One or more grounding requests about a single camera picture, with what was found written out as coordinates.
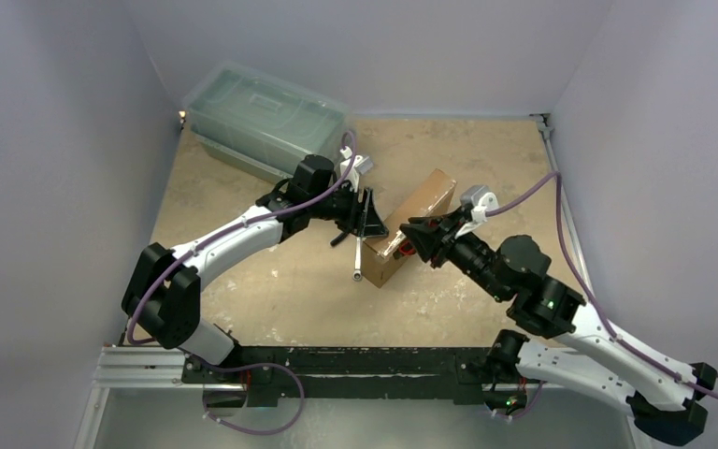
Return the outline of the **red utility knife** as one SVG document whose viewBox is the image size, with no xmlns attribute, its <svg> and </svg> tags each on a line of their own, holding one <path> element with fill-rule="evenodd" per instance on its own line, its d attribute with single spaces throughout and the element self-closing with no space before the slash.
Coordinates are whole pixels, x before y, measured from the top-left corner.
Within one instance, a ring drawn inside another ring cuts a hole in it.
<svg viewBox="0 0 718 449">
<path fill-rule="evenodd" d="M 386 246 L 379 250 L 379 256 L 393 258 L 395 260 L 414 254 L 416 254 L 416 249 L 401 232 L 397 232 L 395 236 L 387 242 Z"/>
</svg>

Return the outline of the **brown cardboard express box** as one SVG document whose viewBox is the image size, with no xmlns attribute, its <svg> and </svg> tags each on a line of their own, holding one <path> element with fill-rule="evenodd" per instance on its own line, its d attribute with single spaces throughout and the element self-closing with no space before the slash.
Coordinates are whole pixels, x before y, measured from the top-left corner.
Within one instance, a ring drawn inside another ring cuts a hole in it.
<svg viewBox="0 0 718 449">
<path fill-rule="evenodd" d="M 407 236 L 400 230 L 410 218 L 443 215 L 452 202 L 457 181 L 440 169 L 431 174 L 397 207 L 384 225 L 385 238 L 366 238 L 362 249 L 361 270 L 366 281 L 382 288 L 416 254 Z"/>
</svg>

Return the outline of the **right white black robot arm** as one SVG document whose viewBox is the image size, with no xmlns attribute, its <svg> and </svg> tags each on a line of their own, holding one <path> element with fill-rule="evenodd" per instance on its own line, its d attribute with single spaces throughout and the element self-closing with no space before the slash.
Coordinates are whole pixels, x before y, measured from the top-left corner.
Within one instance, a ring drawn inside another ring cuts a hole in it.
<svg viewBox="0 0 718 449">
<path fill-rule="evenodd" d="M 705 430 L 709 413 L 700 401 L 714 388 L 717 371 L 663 355 L 615 325 L 603 325 L 589 299 L 549 275 L 551 258 L 529 235 L 498 248 L 469 232 L 464 213 L 412 217 L 399 229 L 432 268 L 451 263 L 497 302 L 516 329 L 497 335 L 487 356 L 501 381 L 522 376 L 560 385 L 601 401 L 632 418 L 647 436 L 685 446 Z"/>
</svg>

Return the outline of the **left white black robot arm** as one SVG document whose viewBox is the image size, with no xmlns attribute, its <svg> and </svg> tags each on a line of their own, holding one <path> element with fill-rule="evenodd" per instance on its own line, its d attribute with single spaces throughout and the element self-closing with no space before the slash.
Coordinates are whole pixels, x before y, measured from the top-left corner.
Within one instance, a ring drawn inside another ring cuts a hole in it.
<svg viewBox="0 0 718 449">
<path fill-rule="evenodd" d="M 213 281 L 305 230 L 312 220 L 332 222 L 341 237 L 353 235 L 358 243 L 389 233 L 372 189 L 360 184 L 371 160 L 348 147 L 340 153 L 337 164 L 324 156 L 306 156 L 291 177 L 278 181 L 243 214 L 198 239 L 143 249 L 121 303 L 128 328 L 140 326 L 163 348 L 198 356 L 217 382 L 236 379 L 241 370 L 238 342 L 201 312 L 201 295 Z"/>
</svg>

